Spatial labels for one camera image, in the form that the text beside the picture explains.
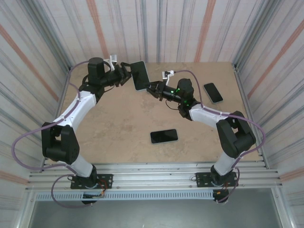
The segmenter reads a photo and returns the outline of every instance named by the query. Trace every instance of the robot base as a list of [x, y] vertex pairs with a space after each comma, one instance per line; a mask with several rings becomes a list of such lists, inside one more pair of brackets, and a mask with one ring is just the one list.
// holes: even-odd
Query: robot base
[[75, 176], [72, 177], [71, 189], [111, 189], [113, 183], [113, 174], [97, 174], [97, 183], [95, 186], [89, 188], [81, 183], [80, 179]]
[[[198, 186], [198, 188], [204, 188], [204, 187], [217, 187], [213, 181], [212, 181], [212, 177], [211, 177], [211, 173], [210, 172], [197, 172], [195, 174], [195, 178], [196, 178], [196, 184]], [[220, 187], [234, 187], [236, 184], [236, 180], [237, 180], [237, 174], [235, 172], [231, 172], [227, 178], [225, 179], [225, 183], [218, 186]]]

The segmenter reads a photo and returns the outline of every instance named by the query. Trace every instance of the metal mounting plate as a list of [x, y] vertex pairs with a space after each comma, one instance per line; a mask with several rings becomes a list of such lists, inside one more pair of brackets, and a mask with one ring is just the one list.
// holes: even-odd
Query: metal mounting plate
[[[97, 182], [100, 182], [104, 189], [112, 188], [112, 183], [113, 183], [112, 174], [98, 174], [97, 177], [98, 177]], [[78, 181], [78, 178], [74, 176], [71, 181], [71, 189], [102, 189], [102, 188], [101, 188], [100, 184], [98, 184], [98, 183], [93, 188], [88, 188], [85, 185], [82, 185]]]

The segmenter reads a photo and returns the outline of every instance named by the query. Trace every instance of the phone screen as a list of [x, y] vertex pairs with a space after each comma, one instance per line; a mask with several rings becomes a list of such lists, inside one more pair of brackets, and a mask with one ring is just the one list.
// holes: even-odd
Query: phone screen
[[149, 83], [146, 65], [143, 61], [131, 64], [132, 78], [136, 91], [145, 90], [145, 85]]
[[166, 142], [172, 142], [178, 140], [176, 129], [151, 132], [150, 136], [151, 136], [152, 144], [157, 144], [162, 142], [166, 143]]
[[223, 100], [218, 89], [215, 87], [213, 83], [205, 84], [204, 88], [213, 103], [218, 103]]

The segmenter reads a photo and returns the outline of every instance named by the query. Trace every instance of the plywood surface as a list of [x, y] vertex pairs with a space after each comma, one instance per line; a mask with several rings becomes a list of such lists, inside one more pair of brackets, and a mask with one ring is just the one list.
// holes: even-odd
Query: plywood surface
[[[246, 113], [230, 63], [151, 63], [147, 69], [150, 81], [161, 80], [164, 70], [192, 70], [199, 78], [205, 105], [226, 112]], [[80, 86], [85, 75], [86, 65], [79, 66], [70, 81]], [[197, 85], [190, 74], [176, 74], [169, 85], [176, 87], [183, 77], [191, 79], [198, 100]], [[202, 89], [210, 82], [222, 94], [222, 103], [212, 104]], [[75, 96], [75, 89], [69, 86], [63, 109]], [[151, 144], [150, 132], [172, 128], [177, 129], [177, 142]], [[132, 79], [102, 96], [81, 122], [76, 136], [81, 154], [91, 163], [205, 162], [216, 161], [222, 153], [216, 129], [182, 118], [178, 111], [170, 110], [165, 101], [158, 101], [146, 91], [136, 92]], [[257, 159], [257, 152], [244, 158]]]

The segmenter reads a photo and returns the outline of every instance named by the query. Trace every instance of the ventilation slot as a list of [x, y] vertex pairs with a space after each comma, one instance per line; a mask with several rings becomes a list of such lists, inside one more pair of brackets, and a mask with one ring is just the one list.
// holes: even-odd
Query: ventilation slot
[[[58, 201], [91, 200], [83, 199], [83, 192], [60, 192], [54, 197]], [[162, 190], [162, 191], [105, 191], [103, 198], [95, 200], [212, 200], [213, 190]], [[36, 196], [37, 201], [52, 201], [50, 192], [41, 192]]]

